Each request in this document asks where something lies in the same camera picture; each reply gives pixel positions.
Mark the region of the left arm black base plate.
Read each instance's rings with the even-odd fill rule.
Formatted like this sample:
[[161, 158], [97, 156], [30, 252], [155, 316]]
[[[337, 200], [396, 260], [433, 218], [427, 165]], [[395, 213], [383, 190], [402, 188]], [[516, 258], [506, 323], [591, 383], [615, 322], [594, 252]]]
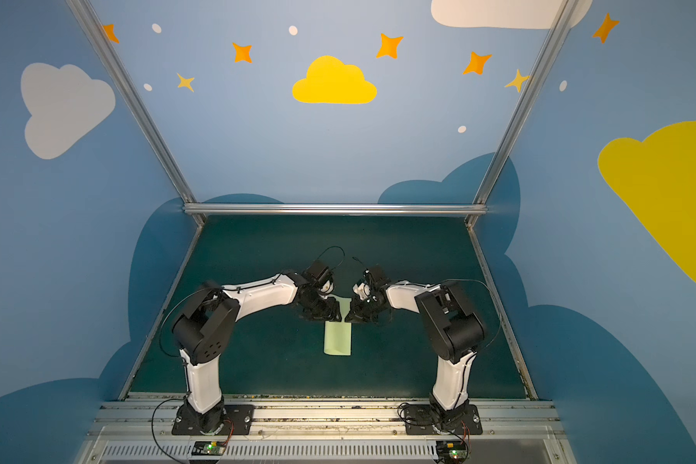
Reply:
[[222, 402], [206, 413], [199, 413], [189, 403], [178, 408], [172, 435], [249, 435], [254, 414], [251, 404]]

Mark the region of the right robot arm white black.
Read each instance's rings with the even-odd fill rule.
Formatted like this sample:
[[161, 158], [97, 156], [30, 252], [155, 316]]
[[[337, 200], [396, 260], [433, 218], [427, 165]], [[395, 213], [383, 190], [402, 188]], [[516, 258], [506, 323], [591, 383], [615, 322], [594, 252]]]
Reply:
[[438, 356], [435, 384], [427, 404], [402, 403], [397, 408], [409, 435], [483, 433], [478, 408], [470, 403], [471, 367], [486, 337], [476, 307], [458, 281], [438, 284], [393, 282], [378, 267], [363, 271], [353, 286], [346, 321], [367, 323], [388, 309], [415, 312]]

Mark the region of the light green paper sheet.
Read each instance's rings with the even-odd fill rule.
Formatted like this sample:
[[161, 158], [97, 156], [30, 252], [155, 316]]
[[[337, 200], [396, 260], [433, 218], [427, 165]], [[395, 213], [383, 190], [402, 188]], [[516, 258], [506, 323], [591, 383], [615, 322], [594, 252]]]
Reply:
[[329, 356], [349, 357], [352, 354], [352, 325], [346, 321], [351, 300], [334, 297], [338, 302], [340, 322], [326, 322], [324, 353]]

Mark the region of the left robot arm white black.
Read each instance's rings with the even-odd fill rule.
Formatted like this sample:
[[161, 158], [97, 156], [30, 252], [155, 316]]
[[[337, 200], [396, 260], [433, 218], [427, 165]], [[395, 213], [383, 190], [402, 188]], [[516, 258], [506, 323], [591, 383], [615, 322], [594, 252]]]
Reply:
[[186, 373], [187, 393], [172, 427], [174, 435], [247, 435], [254, 407], [227, 405], [220, 387], [220, 355], [237, 322], [282, 305], [299, 305], [308, 321], [339, 322], [332, 296], [334, 272], [320, 260], [307, 270], [278, 273], [244, 284], [209, 282], [185, 304], [171, 332]]

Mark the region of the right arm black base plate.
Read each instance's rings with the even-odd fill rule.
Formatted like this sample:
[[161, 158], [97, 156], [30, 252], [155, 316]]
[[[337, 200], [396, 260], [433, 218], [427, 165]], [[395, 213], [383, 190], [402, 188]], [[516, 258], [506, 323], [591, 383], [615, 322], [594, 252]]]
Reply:
[[408, 435], [483, 434], [481, 417], [474, 404], [466, 403], [454, 410], [446, 411], [429, 404], [402, 403], [397, 412]]

